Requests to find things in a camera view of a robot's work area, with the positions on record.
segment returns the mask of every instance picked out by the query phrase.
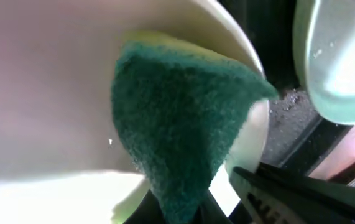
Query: green scrubbing surface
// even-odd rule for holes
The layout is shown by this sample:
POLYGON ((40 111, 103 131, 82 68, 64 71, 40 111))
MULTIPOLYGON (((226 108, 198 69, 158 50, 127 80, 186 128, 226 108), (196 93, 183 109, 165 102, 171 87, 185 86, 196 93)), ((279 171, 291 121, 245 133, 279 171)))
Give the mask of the green scrubbing surface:
POLYGON ((277 92, 235 60, 162 34, 140 37, 151 35, 166 42, 135 36, 124 44, 111 89, 113 120, 165 218, 186 223, 251 105, 277 92))

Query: bowl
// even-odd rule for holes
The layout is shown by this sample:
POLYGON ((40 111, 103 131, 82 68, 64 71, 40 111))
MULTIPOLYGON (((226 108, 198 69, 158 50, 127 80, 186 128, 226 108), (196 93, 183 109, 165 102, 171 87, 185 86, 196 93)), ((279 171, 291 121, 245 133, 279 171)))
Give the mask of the bowl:
MULTIPOLYGON (((121 223, 149 188, 112 124, 110 83, 130 30, 150 29, 262 75, 248 38, 216 1, 0 0, 0 223, 121 223)), ((267 137, 256 103, 210 190, 226 215, 234 166, 254 171, 267 137)))

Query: green sponge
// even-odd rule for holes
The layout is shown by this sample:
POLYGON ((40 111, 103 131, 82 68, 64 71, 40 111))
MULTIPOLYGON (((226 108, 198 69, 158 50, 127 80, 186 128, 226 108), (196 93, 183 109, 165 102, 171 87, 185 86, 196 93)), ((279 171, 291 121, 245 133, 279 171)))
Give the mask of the green sponge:
POLYGON ((193 218, 251 105, 277 96, 238 61, 157 32, 128 37, 111 91, 119 138, 171 224, 193 218))

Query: gray surface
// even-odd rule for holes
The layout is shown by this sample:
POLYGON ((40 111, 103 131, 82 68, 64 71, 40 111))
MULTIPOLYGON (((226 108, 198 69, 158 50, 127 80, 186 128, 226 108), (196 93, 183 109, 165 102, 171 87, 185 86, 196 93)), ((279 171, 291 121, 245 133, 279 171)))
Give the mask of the gray surface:
POLYGON ((270 102, 270 128, 262 162, 277 166, 290 146, 317 115, 303 90, 290 90, 282 100, 270 102))

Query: white plate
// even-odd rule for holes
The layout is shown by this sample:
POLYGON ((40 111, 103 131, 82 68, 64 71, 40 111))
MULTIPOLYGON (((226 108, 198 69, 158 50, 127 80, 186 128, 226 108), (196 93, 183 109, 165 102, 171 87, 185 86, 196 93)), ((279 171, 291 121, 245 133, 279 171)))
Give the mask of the white plate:
MULTIPOLYGON (((164 31, 262 73, 216 1, 0 0, 0 223, 109 223, 140 202, 148 183, 131 166, 109 105, 121 35, 134 29, 164 31)), ((260 160, 267 102, 249 116, 229 170, 254 170, 260 160)), ((229 214, 239 199, 223 168, 211 191, 229 214)))

